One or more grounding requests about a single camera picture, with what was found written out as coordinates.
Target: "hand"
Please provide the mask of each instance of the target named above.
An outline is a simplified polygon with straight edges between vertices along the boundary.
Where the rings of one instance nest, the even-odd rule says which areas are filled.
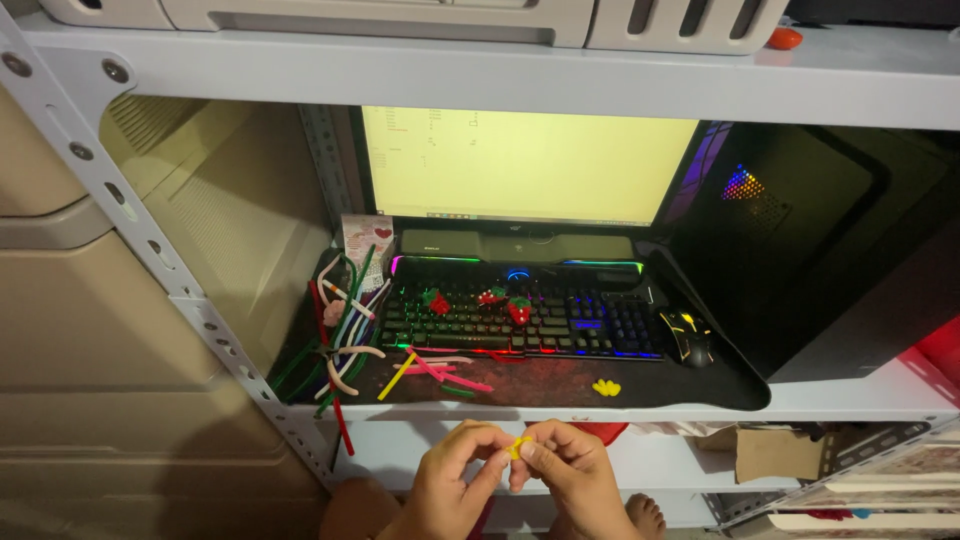
[[[486,422],[465,420],[454,428],[423,455],[407,504],[377,540],[467,538],[510,464],[510,454],[502,449],[514,440]],[[464,469],[474,459],[486,463],[467,484]]]
[[[542,478],[557,509],[586,538],[638,538],[620,500],[613,467],[600,439],[559,420],[535,424],[523,432],[533,437],[520,446],[513,462],[510,489]]]

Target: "pipe cleaner strawberry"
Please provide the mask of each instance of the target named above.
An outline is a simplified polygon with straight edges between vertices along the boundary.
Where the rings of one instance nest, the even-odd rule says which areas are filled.
[[[496,304],[506,298],[506,296],[507,291],[504,290],[503,287],[491,287],[477,295],[477,302],[481,305]]]
[[[507,312],[518,325],[530,320],[530,301],[526,298],[511,298],[507,303]]]
[[[423,303],[427,304],[434,313],[446,315],[450,311],[450,303],[440,294],[440,289],[434,287],[423,293]]]

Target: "bolt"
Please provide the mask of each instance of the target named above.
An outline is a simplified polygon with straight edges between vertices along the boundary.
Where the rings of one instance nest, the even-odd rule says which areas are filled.
[[[26,78],[34,74],[34,69],[30,67],[27,61],[18,57],[14,53],[4,53],[0,55],[0,59],[3,59],[3,63],[10,69],[10,71],[19,75],[20,77]]]
[[[107,73],[114,82],[122,85],[130,80],[130,73],[127,73],[127,69],[116,60],[106,59],[101,65],[104,67],[104,73]]]
[[[93,151],[89,148],[83,146],[79,142],[70,143],[70,152],[73,152],[73,155],[80,158],[84,161],[90,161],[93,159]]]

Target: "computer screen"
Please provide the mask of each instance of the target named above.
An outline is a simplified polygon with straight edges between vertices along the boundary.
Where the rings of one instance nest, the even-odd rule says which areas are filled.
[[[377,213],[650,226],[697,120],[364,107]]]

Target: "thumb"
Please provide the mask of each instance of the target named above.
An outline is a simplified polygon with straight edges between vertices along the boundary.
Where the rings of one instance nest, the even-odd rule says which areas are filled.
[[[477,471],[473,480],[467,486],[467,492],[464,494],[464,503],[471,510],[476,510],[477,516],[483,511],[487,499],[493,495],[493,490],[500,484],[503,478],[503,471],[510,464],[510,454],[505,450],[499,450],[484,462],[483,467]]]
[[[540,471],[543,479],[560,489],[566,489],[577,475],[577,471],[564,463],[559,456],[532,441],[525,441],[520,445],[520,457]]]

